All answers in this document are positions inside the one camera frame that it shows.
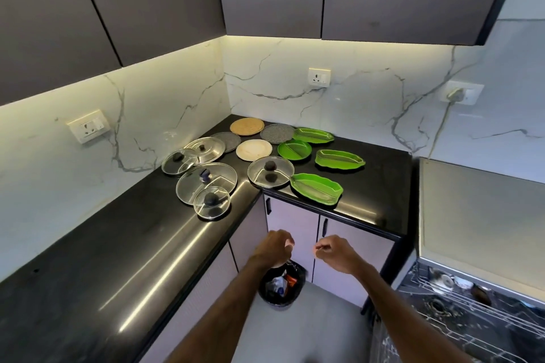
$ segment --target black trash can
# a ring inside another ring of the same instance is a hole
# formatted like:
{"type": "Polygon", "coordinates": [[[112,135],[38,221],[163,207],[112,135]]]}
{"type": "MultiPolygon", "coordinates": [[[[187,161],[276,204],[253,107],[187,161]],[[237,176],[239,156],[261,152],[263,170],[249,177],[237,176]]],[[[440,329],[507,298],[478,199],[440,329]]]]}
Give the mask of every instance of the black trash can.
{"type": "Polygon", "coordinates": [[[283,266],[278,268],[271,268],[265,274],[259,283],[259,295],[261,298],[276,310],[287,310],[293,304],[293,302],[299,297],[301,290],[306,282],[307,270],[300,266],[295,261],[288,261],[283,266]],[[297,282],[293,287],[290,287],[284,297],[277,293],[267,292],[265,285],[275,277],[280,277],[282,274],[286,274],[297,279],[297,282]]]}

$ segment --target switch plate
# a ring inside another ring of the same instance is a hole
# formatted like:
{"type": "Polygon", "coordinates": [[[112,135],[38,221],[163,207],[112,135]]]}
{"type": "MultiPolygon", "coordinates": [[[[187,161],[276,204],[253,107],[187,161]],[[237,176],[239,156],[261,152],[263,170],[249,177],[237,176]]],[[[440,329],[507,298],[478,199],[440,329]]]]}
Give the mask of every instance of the switch plate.
{"type": "Polygon", "coordinates": [[[309,84],[328,87],[331,82],[331,71],[327,69],[309,68],[309,84]]]}
{"type": "Polygon", "coordinates": [[[69,122],[68,127],[79,143],[86,143],[110,130],[110,124],[100,109],[69,122]]]}
{"type": "Polygon", "coordinates": [[[456,104],[461,105],[475,105],[477,98],[482,92],[484,85],[479,84],[469,84],[467,82],[458,82],[458,81],[448,81],[439,91],[439,100],[442,102],[448,102],[447,95],[453,91],[456,91],[458,88],[464,90],[464,99],[456,104]]]}

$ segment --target gray floor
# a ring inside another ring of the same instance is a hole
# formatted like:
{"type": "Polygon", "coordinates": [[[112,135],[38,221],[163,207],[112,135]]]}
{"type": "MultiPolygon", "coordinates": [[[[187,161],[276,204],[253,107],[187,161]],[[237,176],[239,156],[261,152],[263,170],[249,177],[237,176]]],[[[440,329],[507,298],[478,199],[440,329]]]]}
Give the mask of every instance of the gray floor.
{"type": "Polygon", "coordinates": [[[285,311],[255,297],[232,363],[366,363],[369,345],[359,307],[307,283],[285,311]]]}

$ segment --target green divided plate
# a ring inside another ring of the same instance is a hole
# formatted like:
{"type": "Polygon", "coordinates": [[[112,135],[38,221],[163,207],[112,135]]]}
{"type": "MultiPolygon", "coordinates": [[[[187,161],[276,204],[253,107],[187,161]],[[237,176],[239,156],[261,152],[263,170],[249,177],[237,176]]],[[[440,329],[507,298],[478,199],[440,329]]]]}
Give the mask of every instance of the green divided plate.
{"type": "Polygon", "coordinates": [[[325,205],[337,204],[343,188],[335,181],[316,174],[295,174],[290,184],[299,194],[325,205]]]}
{"type": "Polygon", "coordinates": [[[318,165],[338,170],[354,170],[365,165],[365,161],[356,154],[331,149],[320,149],[316,153],[315,162],[318,165]]]}
{"type": "Polygon", "coordinates": [[[312,128],[297,128],[293,133],[293,139],[310,143],[326,143],[335,139],[333,135],[326,131],[312,128]]]}
{"type": "Polygon", "coordinates": [[[290,139],[278,145],[278,154],[291,161],[305,159],[312,153],[312,147],[305,141],[290,139]]]}

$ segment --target person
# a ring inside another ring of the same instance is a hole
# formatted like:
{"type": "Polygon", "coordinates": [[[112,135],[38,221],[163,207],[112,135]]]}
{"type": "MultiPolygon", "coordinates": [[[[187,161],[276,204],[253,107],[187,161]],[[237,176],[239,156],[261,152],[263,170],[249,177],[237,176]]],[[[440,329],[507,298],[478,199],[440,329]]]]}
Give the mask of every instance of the person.
{"type": "MultiPolygon", "coordinates": [[[[170,354],[167,363],[230,362],[259,282],[267,270],[291,258],[294,244],[287,231],[270,231],[238,276],[170,354]]],[[[364,286],[404,363],[473,361],[405,304],[344,238],[322,238],[313,250],[317,259],[340,273],[351,274],[364,286]]]]}

